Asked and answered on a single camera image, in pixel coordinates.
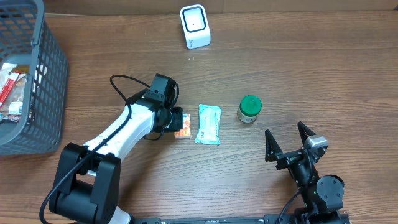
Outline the grey plastic mesh basket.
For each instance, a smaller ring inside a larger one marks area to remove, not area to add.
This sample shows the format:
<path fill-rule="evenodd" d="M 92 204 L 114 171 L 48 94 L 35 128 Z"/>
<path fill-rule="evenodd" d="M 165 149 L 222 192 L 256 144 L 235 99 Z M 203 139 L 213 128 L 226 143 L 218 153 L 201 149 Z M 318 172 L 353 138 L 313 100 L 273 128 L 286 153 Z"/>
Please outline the grey plastic mesh basket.
<path fill-rule="evenodd" d="M 68 60 L 39 0 L 1 1 L 1 64 L 29 65 L 18 122 L 1 121 L 1 155 L 58 149 L 63 130 Z"/>

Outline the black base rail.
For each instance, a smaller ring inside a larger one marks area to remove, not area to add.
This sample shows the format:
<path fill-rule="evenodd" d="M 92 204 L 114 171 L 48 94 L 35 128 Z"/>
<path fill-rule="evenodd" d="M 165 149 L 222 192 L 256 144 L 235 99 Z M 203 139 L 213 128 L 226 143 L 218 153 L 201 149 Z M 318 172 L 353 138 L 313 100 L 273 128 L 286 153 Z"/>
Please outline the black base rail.
<path fill-rule="evenodd" d="M 294 224 L 299 223 L 293 215 L 285 214 L 278 222 L 279 215 L 264 215 L 263 217 L 235 217 L 235 218 L 188 218 L 165 219 L 135 218 L 133 224 Z"/>

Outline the small orange packet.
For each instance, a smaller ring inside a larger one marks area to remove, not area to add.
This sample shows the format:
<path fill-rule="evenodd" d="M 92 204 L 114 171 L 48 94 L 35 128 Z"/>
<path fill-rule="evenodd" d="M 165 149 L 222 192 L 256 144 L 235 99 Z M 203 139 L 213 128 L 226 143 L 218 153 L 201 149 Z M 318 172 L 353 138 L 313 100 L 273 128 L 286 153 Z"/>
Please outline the small orange packet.
<path fill-rule="evenodd" d="M 176 139 L 187 139 L 191 138 L 191 116 L 188 113 L 183 114 L 183 129 L 174 132 Z"/>

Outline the brown red snack bag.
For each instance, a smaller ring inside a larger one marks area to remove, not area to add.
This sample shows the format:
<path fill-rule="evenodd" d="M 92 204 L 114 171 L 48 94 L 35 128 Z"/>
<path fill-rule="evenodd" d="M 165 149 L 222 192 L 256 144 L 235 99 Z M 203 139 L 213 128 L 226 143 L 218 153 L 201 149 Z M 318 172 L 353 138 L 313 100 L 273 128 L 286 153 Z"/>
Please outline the brown red snack bag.
<path fill-rule="evenodd" d="M 19 122 L 28 72 L 29 65 L 3 64 L 1 68 L 1 121 Z"/>

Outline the teal wet wipes pack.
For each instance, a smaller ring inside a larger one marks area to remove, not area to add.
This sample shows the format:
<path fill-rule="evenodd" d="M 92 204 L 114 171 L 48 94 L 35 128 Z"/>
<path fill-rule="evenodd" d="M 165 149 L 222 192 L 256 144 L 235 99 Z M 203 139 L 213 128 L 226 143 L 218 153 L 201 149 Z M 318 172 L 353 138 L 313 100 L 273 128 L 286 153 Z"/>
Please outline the teal wet wipes pack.
<path fill-rule="evenodd" d="M 195 144 L 220 145 L 221 113 L 222 110 L 218 106 L 199 104 L 199 128 Z"/>

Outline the white barcode scanner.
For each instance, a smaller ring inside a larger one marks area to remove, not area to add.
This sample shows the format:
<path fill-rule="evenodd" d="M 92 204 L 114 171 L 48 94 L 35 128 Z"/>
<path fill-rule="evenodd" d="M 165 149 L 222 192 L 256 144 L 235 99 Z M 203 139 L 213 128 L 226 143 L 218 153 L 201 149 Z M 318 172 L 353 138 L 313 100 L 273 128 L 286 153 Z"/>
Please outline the white barcode scanner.
<path fill-rule="evenodd" d="M 205 8 L 201 4 L 185 6 L 180 10 L 180 20 L 188 49 L 211 43 L 211 32 Z"/>

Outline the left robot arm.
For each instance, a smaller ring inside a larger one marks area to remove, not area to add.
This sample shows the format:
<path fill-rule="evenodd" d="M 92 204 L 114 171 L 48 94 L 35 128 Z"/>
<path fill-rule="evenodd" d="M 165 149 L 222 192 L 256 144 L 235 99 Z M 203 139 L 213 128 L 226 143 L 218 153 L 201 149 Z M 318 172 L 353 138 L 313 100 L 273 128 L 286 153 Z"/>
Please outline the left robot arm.
<path fill-rule="evenodd" d="M 122 97 L 120 116 L 94 139 L 67 144 L 60 155 L 52 190 L 40 207 L 75 223 L 134 223 L 118 206 L 121 164 L 140 139 L 150 133 L 173 133 L 183 128 L 183 109 L 175 104 L 178 83 L 156 74 L 150 85 Z"/>

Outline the green lid jar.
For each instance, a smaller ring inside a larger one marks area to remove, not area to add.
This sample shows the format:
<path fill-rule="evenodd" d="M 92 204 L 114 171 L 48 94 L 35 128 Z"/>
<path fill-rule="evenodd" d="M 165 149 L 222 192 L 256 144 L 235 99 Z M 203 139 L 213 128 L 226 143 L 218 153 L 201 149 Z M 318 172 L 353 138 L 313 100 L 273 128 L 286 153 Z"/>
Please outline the green lid jar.
<path fill-rule="evenodd" d="M 237 110 L 238 118 L 244 123 L 255 122 L 261 112 L 262 102 L 255 95 L 246 95 L 240 102 Z"/>

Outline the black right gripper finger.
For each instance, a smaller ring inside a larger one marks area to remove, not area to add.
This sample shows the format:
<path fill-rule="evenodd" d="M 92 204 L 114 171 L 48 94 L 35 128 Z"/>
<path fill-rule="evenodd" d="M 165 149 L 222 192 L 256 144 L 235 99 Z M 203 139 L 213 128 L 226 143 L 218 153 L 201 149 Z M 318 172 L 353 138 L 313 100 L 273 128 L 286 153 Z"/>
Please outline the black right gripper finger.
<path fill-rule="evenodd" d="M 266 137 L 266 157 L 277 157 L 282 155 L 282 149 L 279 147 L 278 143 L 274 139 L 272 133 L 267 129 L 265 131 Z"/>
<path fill-rule="evenodd" d="M 302 140 L 303 146 L 313 146 L 313 136 L 316 136 L 317 134 L 313 132 L 310 128 L 308 128 L 303 122 L 299 121 L 297 123 L 298 130 L 300 133 L 300 137 Z"/>

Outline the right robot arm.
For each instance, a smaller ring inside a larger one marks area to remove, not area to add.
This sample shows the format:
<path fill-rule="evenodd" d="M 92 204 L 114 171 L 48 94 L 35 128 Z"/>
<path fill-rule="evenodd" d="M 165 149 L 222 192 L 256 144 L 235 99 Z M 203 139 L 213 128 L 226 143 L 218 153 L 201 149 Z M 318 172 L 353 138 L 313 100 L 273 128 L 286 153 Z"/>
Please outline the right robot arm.
<path fill-rule="evenodd" d="M 276 162 L 276 169 L 287 169 L 298 191 L 285 204 L 274 223 L 349 223 L 341 215 L 345 183 L 337 175 L 320 177 L 315 164 L 326 153 L 328 140 L 298 122 L 302 147 L 284 153 L 269 130 L 266 139 L 265 161 Z"/>

